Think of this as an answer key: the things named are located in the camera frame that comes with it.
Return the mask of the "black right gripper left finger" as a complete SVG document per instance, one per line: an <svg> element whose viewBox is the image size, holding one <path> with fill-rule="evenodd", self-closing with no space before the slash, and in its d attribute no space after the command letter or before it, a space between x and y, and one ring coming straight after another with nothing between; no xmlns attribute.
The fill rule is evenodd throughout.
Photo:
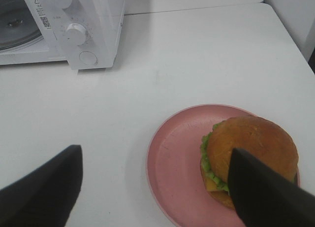
<svg viewBox="0 0 315 227"><path fill-rule="evenodd" d="M81 191L83 154L71 145L0 191L2 227L63 227Z"/></svg>

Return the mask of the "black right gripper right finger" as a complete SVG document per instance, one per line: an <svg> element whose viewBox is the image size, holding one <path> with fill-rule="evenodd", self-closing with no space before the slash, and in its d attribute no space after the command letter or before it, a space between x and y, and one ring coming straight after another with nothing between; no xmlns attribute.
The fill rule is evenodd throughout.
<svg viewBox="0 0 315 227"><path fill-rule="evenodd" d="M228 188L247 227L313 227L315 197L244 149L231 155Z"/></svg>

